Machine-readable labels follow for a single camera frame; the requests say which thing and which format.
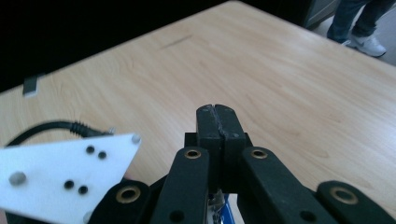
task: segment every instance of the wooden table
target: wooden table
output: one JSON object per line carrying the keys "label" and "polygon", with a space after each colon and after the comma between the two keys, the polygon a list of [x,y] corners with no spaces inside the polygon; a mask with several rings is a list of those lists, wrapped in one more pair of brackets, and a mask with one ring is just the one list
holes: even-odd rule
{"label": "wooden table", "polygon": [[303,185],[347,182],[396,217],[395,87],[395,67],[232,1],[42,77],[35,97],[4,92],[0,143],[53,119],[140,133],[127,175],[151,184],[195,131],[195,110],[222,104]]}

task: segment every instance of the floor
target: floor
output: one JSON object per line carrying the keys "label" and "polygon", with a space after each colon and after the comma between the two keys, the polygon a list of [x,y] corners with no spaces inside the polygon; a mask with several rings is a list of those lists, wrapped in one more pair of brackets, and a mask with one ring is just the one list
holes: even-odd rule
{"label": "floor", "polygon": [[[377,58],[379,61],[396,66],[396,30],[394,24],[396,23],[396,5],[382,16],[377,22],[377,29],[375,35],[380,43],[387,49],[387,53],[382,57]],[[327,30],[332,24],[332,17],[322,22],[319,27],[312,30],[314,33],[326,37]]]}

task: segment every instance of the jeans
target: jeans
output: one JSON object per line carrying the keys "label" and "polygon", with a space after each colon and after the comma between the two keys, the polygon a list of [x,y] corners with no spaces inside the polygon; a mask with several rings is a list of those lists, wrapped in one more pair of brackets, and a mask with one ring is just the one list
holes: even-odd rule
{"label": "jeans", "polygon": [[335,10],[334,19],[327,32],[327,37],[338,43],[347,41],[352,22],[363,6],[365,7],[352,29],[352,34],[358,37],[372,35],[375,31],[376,21],[395,2],[396,0],[341,0]]}

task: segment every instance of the black cable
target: black cable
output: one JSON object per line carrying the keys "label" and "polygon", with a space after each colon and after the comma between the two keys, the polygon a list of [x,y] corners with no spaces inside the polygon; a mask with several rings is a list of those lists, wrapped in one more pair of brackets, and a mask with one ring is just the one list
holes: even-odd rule
{"label": "black cable", "polygon": [[71,121],[57,120],[57,121],[41,123],[26,130],[25,132],[21,133],[16,138],[14,138],[11,142],[9,142],[7,144],[7,147],[19,145],[20,143],[22,143],[23,141],[25,141],[26,139],[32,137],[37,133],[42,133],[44,131],[53,130],[53,129],[66,129],[69,130],[70,133],[75,133],[83,138],[112,134],[109,132],[97,131],[77,121],[71,122]]}

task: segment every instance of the table surface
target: table surface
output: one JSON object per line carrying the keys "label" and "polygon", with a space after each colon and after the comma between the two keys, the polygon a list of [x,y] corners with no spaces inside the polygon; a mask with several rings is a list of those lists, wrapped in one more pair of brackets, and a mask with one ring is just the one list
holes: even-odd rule
{"label": "table surface", "polygon": [[55,119],[140,133],[127,175],[152,184],[195,131],[195,110],[222,104],[303,185],[347,182],[396,217],[395,86],[395,67],[232,1],[42,77],[37,96],[2,93],[0,144]]}

